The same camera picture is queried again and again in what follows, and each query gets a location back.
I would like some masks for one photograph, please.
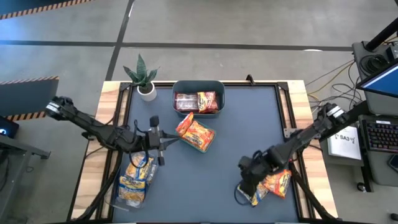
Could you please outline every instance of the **snack bag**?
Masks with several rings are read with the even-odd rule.
[[[214,113],[218,111],[216,92],[198,92],[199,113]]]
[[[182,120],[180,122],[180,124],[178,124],[177,128],[175,129],[176,132],[178,132],[179,136],[183,136],[185,134],[185,132],[187,132],[187,129],[189,128],[189,126],[191,126],[193,121],[193,113],[189,113],[184,120]]]
[[[198,111],[198,95],[196,93],[176,93],[175,109],[178,111]]]
[[[267,195],[268,190],[264,187],[263,182],[260,182],[257,185],[257,190],[256,193],[253,195],[252,199],[250,199],[250,197],[244,193],[241,189],[240,189],[240,185],[238,186],[238,190],[250,201],[251,206],[255,207],[256,205],[259,204],[259,202]]]
[[[290,170],[283,170],[283,172],[278,174],[268,175],[265,178],[264,187],[281,198],[285,198],[291,176],[292,172]]]
[[[214,135],[213,130],[203,127],[197,121],[193,121],[182,138],[193,144],[197,149],[206,152]]]
[[[120,176],[119,197],[128,205],[138,207],[145,199],[145,181]]]
[[[146,158],[144,153],[135,153],[132,155],[132,161],[134,165],[141,168],[136,168],[130,163],[126,169],[125,176],[131,177],[134,180],[146,180],[150,168],[152,167],[154,158],[152,157]]]

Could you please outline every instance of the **gray bowl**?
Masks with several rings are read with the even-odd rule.
[[[177,112],[177,114],[184,118],[189,112],[180,112],[177,111],[174,107],[175,103],[175,93],[197,93],[199,91],[215,91],[217,97],[218,104],[218,112],[212,114],[201,114],[199,112],[194,112],[194,118],[215,118],[219,115],[221,110],[224,108],[225,103],[225,89],[224,84],[219,81],[211,81],[211,80],[182,80],[174,83],[173,86],[173,96],[172,96],[172,107]]]

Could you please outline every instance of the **computer monitor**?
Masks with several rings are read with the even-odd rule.
[[[362,80],[357,89],[398,98],[398,60]]]
[[[17,134],[18,128],[19,124],[0,116],[0,135],[14,138]]]

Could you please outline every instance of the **black keyboard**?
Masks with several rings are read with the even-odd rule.
[[[365,121],[369,150],[398,152],[398,124]]]

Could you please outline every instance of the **gray floor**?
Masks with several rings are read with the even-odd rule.
[[[0,40],[115,42],[128,0],[96,0],[54,11],[0,21]],[[369,40],[397,16],[393,0],[136,0],[125,42],[344,46]],[[114,47],[0,45],[0,81],[60,76],[59,95],[95,113]],[[310,80],[352,59],[351,52],[122,48],[112,80],[128,80],[122,65],[135,67],[138,53],[157,80]],[[351,69],[354,79],[357,69]],[[329,78],[307,87],[316,90]],[[350,84],[347,72],[333,83]],[[316,95],[337,94],[327,86]],[[348,109],[348,100],[335,100]],[[28,223],[62,222],[68,209],[87,141],[81,130],[50,118],[21,121],[18,138],[52,151],[34,159],[24,176],[13,215]],[[356,191],[357,169],[326,165],[339,216],[345,220],[390,223],[398,213],[398,189],[375,186]]]

